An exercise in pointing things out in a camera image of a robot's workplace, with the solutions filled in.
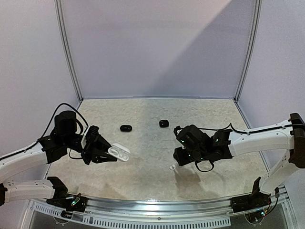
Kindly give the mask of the white earbud charging case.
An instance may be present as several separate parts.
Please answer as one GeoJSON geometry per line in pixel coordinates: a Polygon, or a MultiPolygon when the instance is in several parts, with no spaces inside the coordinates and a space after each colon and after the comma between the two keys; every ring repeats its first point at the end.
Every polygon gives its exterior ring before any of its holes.
{"type": "Polygon", "coordinates": [[[119,143],[113,143],[108,149],[108,154],[122,162],[127,162],[131,156],[130,150],[119,143]]]}

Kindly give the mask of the black earbud charging case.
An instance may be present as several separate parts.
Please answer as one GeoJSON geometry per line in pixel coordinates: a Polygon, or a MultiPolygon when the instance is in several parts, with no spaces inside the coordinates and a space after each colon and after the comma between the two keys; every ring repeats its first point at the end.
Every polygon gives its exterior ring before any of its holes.
{"type": "Polygon", "coordinates": [[[121,125],[120,126],[120,131],[121,132],[131,132],[132,131],[132,126],[131,125],[121,125]]]}

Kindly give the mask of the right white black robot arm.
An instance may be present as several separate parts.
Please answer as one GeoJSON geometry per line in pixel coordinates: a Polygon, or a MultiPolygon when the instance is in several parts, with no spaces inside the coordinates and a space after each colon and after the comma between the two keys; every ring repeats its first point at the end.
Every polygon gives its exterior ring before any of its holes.
{"type": "Polygon", "coordinates": [[[258,151],[286,150],[276,165],[257,180],[257,190],[247,196],[250,208],[258,207],[264,202],[265,194],[271,194],[293,173],[305,167],[305,123],[298,113],[274,125],[243,131],[221,129],[209,136],[195,125],[188,125],[176,127],[174,134],[181,147],[174,150],[173,157],[180,166],[202,161],[213,164],[258,151]]]}

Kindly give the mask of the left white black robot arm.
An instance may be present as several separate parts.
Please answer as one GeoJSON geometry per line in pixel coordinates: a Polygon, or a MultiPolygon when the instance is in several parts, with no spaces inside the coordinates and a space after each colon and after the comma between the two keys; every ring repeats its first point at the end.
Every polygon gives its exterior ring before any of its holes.
{"type": "Polygon", "coordinates": [[[111,144],[98,132],[97,126],[84,129],[76,112],[63,111],[54,118],[54,129],[48,136],[38,139],[33,145],[0,158],[0,204],[33,198],[44,198],[49,204],[70,208],[79,204],[80,195],[71,195],[57,177],[16,184],[8,178],[30,168],[51,164],[67,155],[67,150],[80,153],[87,165],[116,162],[110,155],[111,144]]]}

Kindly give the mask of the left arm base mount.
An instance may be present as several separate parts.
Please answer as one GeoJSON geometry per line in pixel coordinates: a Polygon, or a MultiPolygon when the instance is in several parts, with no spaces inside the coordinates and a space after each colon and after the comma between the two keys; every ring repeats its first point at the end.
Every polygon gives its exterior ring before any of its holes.
{"type": "Polygon", "coordinates": [[[54,194],[46,202],[50,205],[64,208],[66,211],[85,212],[88,198],[82,196],[80,193],[69,194],[67,187],[58,177],[47,177],[54,189],[54,194]]]}

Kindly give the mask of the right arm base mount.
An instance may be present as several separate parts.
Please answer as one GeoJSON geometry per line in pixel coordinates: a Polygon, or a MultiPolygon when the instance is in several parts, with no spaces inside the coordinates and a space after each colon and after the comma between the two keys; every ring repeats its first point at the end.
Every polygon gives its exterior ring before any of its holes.
{"type": "Polygon", "coordinates": [[[265,194],[260,189],[261,177],[258,177],[253,184],[252,192],[247,195],[237,196],[230,199],[230,206],[234,213],[262,208],[271,205],[271,193],[265,194]]]}

